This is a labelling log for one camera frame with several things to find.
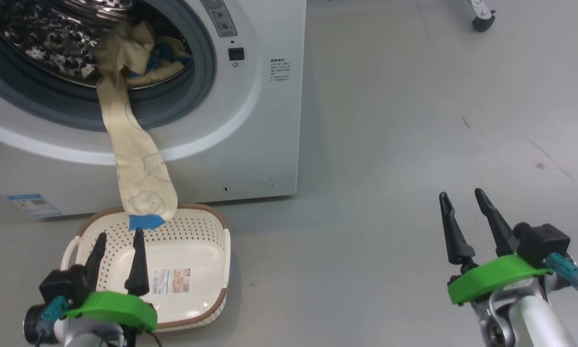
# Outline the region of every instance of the sticker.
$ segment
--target sticker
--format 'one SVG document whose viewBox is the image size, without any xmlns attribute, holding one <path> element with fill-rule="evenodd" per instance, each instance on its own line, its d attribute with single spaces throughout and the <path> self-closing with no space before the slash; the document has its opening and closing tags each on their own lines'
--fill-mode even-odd
<svg viewBox="0 0 578 347">
<path fill-rule="evenodd" d="M 156 268 L 152 274 L 152 294 L 168 295 L 190 292 L 189 268 Z"/>
<path fill-rule="evenodd" d="M 9 195 L 7 197 L 34 218 L 53 217 L 62 214 L 40 194 Z"/>
<path fill-rule="evenodd" d="M 291 63 L 286 59 L 277 58 L 271 59 L 270 63 L 270 75 L 269 78 L 272 82 L 286 81 L 289 79 L 291 74 Z"/>
<path fill-rule="evenodd" d="M 201 0 L 201 4 L 207 10 L 220 37 L 234 37 L 238 34 L 223 0 Z"/>
</svg>

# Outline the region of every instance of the washing machine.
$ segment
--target washing machine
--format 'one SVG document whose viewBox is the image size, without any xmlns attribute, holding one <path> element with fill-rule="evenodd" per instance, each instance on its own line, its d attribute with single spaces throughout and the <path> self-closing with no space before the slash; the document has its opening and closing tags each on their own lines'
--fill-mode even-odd
<svg viewBox="0 0 578 347">
<path fill-rule="evenodd" d="M 42 47 L 64 52 L 67 37 L 29 32 L 40 22 L 55 28 L 46 18 L 56 14 L 76 29 L 81 4 L 97 20 L 139 8 L 191 53 L 178 75 L 129 92 L 179 202 L 295 193 L 306 0 L 13 0 L 0 3 L 0 194 L 33 217 L 121 206 L 94 85 L 63 73 Z M 83 53 L 99 35 L 59 28 Z M 25 50 L 33 42 L 40 51 Z"/>
</svg>

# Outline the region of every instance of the gray floor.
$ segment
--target gray floor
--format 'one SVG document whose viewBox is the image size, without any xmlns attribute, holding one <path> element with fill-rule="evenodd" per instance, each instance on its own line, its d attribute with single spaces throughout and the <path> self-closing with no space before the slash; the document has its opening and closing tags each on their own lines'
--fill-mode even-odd
<svg viewBox="0 0 578 347">
<path fill-rule="evenodd" d="M 478 263 L 495 253 L 476 187 L 510 224 L 568 233 L 578 262 L 578 0 L 487 3 L 483 34 L 464 0 L 309 3 L 298 194 L 218 206 L 227 307 L 165 346 L 480 345 L 447 297 L 444 190 Z M 0 346 L 24 345 L 22 316 L 82 221 L 0 197 Z M 578 342 L 578 293 L 551 298 Z"/>
</svg>

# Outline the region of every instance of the blue tape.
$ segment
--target blue tape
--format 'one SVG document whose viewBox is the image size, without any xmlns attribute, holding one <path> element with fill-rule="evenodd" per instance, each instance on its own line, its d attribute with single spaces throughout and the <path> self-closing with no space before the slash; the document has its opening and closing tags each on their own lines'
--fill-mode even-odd
<svg viewBox="0 0 578 347">
<path fill-rule="evenodd" d="M 155 229 L 161 226 L 165 220 L 161 216 L 156 214 L 148 215 L 130 215 L 130 226 L 129 230 L 135 230 L 137 228 L 141 229 Z"/>
</svg>

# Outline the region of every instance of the laundry basket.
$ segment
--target laundry basket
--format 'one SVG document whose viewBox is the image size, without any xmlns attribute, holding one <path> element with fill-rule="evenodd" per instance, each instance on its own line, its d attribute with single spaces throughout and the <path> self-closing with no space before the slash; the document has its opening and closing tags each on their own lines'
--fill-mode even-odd
<svg viewBox="0 0 578 347">
<path fill-rule="evenodd" d="M 97 213 L 81 227 L 62 258 L 61 269 L 75 262 L 85 264 L 95 240 L 107 233 L 107 245 L 96 290 L 126 293 L 134 231 L 128 230 L 122 208 Z M 141 297 L 158 312 L 161 332 L 200 327 L 216 320 L 225 306 L 231 239 L 229 227 L 218 211 L 205 205 L 179 205 L 169 222 L 145 230 L 150 292 Z"/>
</svg>

